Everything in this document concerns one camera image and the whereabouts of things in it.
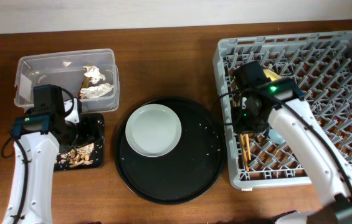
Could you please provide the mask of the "white napkin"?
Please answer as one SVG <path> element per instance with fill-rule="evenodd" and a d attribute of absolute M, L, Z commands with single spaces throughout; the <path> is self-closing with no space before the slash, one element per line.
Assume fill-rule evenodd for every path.
<path fill-rule="evenodd" d="M 88 88 L 82 88 L 79 91 L 78 98 L 79 99 L 91 99 L 91 98 L 99 98 L 101 96 L 106 95 L 114 88 L 113 85 L 109 83 L 100 84 L 98 86 L 91 86 Z"/>
<path fill-rule="evenodd" d="M 94 65 L 83 66 L 84 76 L 88 79 L 91 84 L 97 84 L 100 81 L 105 81 L 105 75 L 100 73 L 100 69 Z"/>

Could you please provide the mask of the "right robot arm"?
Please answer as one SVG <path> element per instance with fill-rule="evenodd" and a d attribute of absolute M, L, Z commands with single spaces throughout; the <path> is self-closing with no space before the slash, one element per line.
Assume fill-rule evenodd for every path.
<path fill-rule="evenodd" d="M 352 223 L 352 166 L 316 121 L 304 94 L 290 78 L 238 84 L 245 109 L 238 121 L 243 131 L 256 131 L 255 122 L 278 132 L 309 176 L 322 204 L 313 213 L 291 212 L 274 223 Z"/>

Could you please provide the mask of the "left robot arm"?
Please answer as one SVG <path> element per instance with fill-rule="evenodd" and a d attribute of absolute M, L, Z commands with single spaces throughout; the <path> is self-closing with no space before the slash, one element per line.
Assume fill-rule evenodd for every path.
<path fill-rule="evenodd" d="M 3 223 L 52 223 L 52 182 L 55 163 L 62 152 L 101 142 L 103 117 L 81 114 L 79 119 L 52 114 L 26 114 L 16 119 L 15 167 L 11 196 Z"/>

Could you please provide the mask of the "wooden chopstick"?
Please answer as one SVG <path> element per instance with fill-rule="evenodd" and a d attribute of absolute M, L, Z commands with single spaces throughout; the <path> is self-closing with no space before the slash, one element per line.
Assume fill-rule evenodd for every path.
<path fill-rule="evenodd" d="M 248 157 L 247 157 L 247 152 L 245 148 L 245 142 L 244 142 L 244 135 L 240 134 L 240 143 L 241 143 L 241 148 L 242 148 L 242 155 L 243 155 L 243 160 L 244 160 L 244 165 L 245 165 L 245 170 L 249 171 L 249 165 L 248 165 Z"/>
<path fill-rule="evenodd" d="M 251 158 L 251 151 L 250 151 L 250 139 L 248 134 L 245 134 L 245 143 L 247 148 L 248 160 L 251 160 L 252 158 Z"/>

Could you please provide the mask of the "blue cup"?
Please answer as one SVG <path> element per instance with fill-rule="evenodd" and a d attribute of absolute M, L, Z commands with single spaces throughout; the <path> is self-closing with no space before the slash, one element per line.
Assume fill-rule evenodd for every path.
<path fill-rule="evenodd" d="M 274 129 L 269 130 L 269 138 L 275 144 L 283 144 L 285 142 L 284 138 Z"/>

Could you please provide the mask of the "yellow bowl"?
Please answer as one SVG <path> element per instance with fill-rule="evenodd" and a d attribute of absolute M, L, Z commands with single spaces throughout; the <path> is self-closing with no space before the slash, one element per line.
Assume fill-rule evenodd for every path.
<path fill-rule="evenodd" d="M 281 79 L 281 76 L 278 75 L 277 73 L 269 70 L 269 69 L 263 69 L 263 72 L 267 78 L 269 78 L 272 82 Z"/>

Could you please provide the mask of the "grey round plate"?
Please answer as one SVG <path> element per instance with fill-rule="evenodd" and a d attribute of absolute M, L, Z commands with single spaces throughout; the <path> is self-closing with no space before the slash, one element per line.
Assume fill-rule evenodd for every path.
<path fill-rule="evenodd" d="M 145 157 L 160 157 L 171 152 L 181 139 L 179 116 L 161 104 L 147 104 L 132 112 L 126 121 L 129 146 Z"/>

